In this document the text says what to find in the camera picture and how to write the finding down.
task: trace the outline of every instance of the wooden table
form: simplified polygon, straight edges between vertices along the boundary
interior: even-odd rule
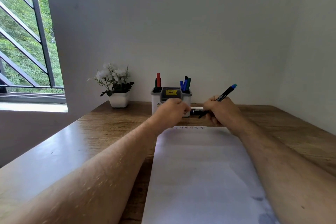
[[[336,136],[273,106],[241,105],[241,111],[274,137],[336,176]],[[125,109],[103,103],[0,169],[0,220],[86,160],[136,128],[151,115],[151,104]],[[183,126],[211,126],[205,119],[183,118]],[[154,147],[143,163],[120,220],[141,223]]]

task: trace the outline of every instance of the hand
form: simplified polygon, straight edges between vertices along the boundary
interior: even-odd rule
[[[182,120],[185,112],[190,111],[190,106],[179,98],[170,98],[160,105],[156,112],[148,119],[156,127],[163,132],[167,128],[171,128]]]
[[[210,110],[206,118],[215,125],[222,124],[234,135],[238,135],[250,121],[243,116],[229,97],[226,97],[221,102],[216,101],[218,97],[213,96],[204,103],[204,110]]]

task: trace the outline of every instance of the black metal grille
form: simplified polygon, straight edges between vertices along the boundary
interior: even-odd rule
[[[0,93],[5,93],[5,87],[12,88],[53,88],[53,89],[63,89],[63,86],[56,86],[53,69],[51,67],[49,51],[47,46],[47,40],[44,33],[42,16],[38,0],[31,0],[30,4],[27,0],[25,3],[34,10],[37,28],[39,31],[39,36],[36,35],[23,21],[21,21],[14,13],[11,12],[1,1],[0,7],[4,10],[15,22],[17,22],[27,33],[29,33],[42,47],[42,52],[44,56],[45,65],[41,64],[35,57],[33,57],[25,48],[23,48],[17,41],[15,41],[9,34],[6,33],[4,29],[0,27],[0,34],[2,34],[8,41],[10,41],[17,49],[19,49],[28,59],[30,59],[40,70],[48,75],[49,86],[39,85],[34,81],[27,73],[23,71],[18,65],[16,65],[9,57],[7,57],[3,52],[0,51]],[[24,79],[26,79],[31,85],[15,85],[12,83],[5,74],[2,60],[5,61],[12,69],[19,73]]]

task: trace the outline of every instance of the tree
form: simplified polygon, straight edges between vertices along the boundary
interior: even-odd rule
[[[38,28],[34,10],[23,0],[1,0],[4,5],[18,16],[32,31],[38,35]],[[48,0],[39,0],[41,16],[46,35],[49,56],[53,68],[55,84],[63,86],[60,63],[56,41],[53,33],[53,22],[50,16]],[[41,64],[45,65],[41,45],[27,33],[17,22],[15,22],[5,11],[0,9],[0,27],[2,27],[12,38],[14,38],[22,47],[24,47]],[[36,66],[29,58],[21,53],[11,42],[0,34],[0,51],[17,64],[24,72],[34,79],[41,86],[48,86],[48,76]],[[12,69],[6,62],[2,61],[6,77],[15,85],[30,85],[21,75]],[[10,88],[11,92],[40,92],[40,93],[63,93],[58,89],[32,89],[32,88]]]

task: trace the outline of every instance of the gray pen holder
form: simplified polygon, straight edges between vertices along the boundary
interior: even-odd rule
[[[150,94],[152,95],[152,114],[154,114],[157,108],[166,102],[169,98],[180,98],[190,106],[191,96],[193,95],[190,90],[184,91],[183,93],[179,87],[153,88]],[[187,112],[183,115],[183,117],[189,116],[190,112]]]

